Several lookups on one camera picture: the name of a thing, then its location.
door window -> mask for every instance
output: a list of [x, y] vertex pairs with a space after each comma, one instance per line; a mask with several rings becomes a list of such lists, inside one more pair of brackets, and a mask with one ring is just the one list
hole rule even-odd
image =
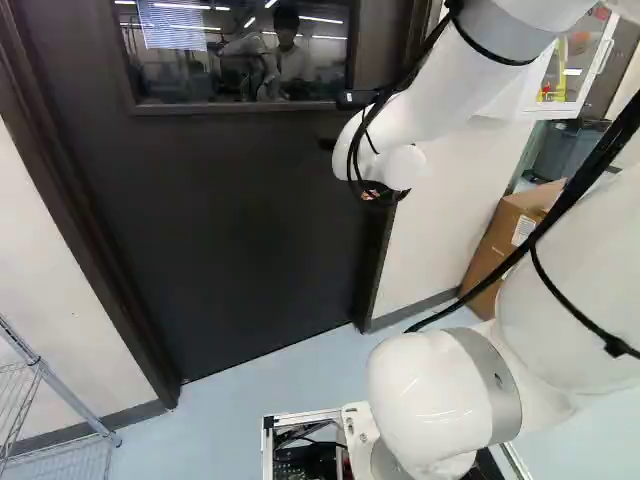
[[334, 2], [115, 0], [137, 103], [333, 100], [351, 11]]

wire shelf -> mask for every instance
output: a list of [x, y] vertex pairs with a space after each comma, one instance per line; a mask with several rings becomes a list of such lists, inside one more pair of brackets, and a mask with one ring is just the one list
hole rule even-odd
[[100, 435], [13, 457], [2, 480], [105, 480], [113, 445]]
[[0, 476], [20, 434], [42, 378], [39, 365], [25, 363], [0, 366]]

floor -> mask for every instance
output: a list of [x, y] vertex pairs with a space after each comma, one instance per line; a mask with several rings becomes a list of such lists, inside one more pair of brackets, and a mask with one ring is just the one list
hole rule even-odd
[[[187, 385], [175, 412], [121, 430], [110, 480], [260, 480], [263, 415], [364, 400], [370, 351], [426, 315], [373, 335], [348, 325]], [[429, 328], [477, 321], [462, 309]], [[618, 393], [513, 443], [534, 480], [640, 478], [638, 405], [640, 389]]]
[[[187, 385], [175, 412], [121, 431], [110, 480], [261, 479], [262, 416], [364, 400], [370, 351], [425, 315], [373, 335], [347, 325]], [[476, 322], [465, 309], [437, 325]]]

baseboard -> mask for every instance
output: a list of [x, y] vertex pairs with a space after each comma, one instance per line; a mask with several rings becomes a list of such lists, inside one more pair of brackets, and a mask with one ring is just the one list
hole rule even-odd
[[[102, 422], [109, 430], [117, 430], [119, 428], [142, 422], [158, 415], [165, 413], [167, 409], [162, 405], [160, 400], [152, 400], [135, 407], [115, 412], [102, 417]], [[88, 423], [78, 423], [70, 427], [54, 430], [53, 432], [43, 433], [31, 438], [19, 440], [13, 446], [11, 455], [20, 455], [21, 453], [32, 452], [41, 448], [58, 445], [60, 443], [70, 442], [78, 438], [86, 437], [94, 433], [94, 430]]]
[[383, 328], [394, 325], [409, 317], [413, 317], [420, 312], [424, 312], [425, 310], [437, 307], [444, 302], [448, 302], [449, 300], [456, 298], [459, 290], [460, 287], [450, 288], [449, 290], [437, 293], [432, 297], [425, 298], [424, 300], [412, 303], [411, 305], [407, 305], [406, 307], [396, 310], [395, 312], [387, 313], [381, 317], [374, 318], [373, 320], [371, 320], [371, 328], [367, 330], [367, 333], [377, 332], [378, 330], [382, 330]]

dark gray door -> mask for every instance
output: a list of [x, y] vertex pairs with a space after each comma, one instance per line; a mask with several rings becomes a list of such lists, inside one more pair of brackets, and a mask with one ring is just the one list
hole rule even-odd
[[289, 74], [269, 102], [265, 52], [216, 52], [251, 31], [271, 51], [278, 4], [14, 2], [64, 140], [185, 379], [348, 322], [379, 234], [318, 140], [348, 118], [335, 91], [394, 75], [415, 6], [298, 2], [299, 50], [278, 61], [313, 73]]
[[621, 18], [613, 33], [614, 43], [609, 58], [589, 90], [580, 111], [581, 117], [598, 120], [605, 117], [639, 39], [640, 26]]

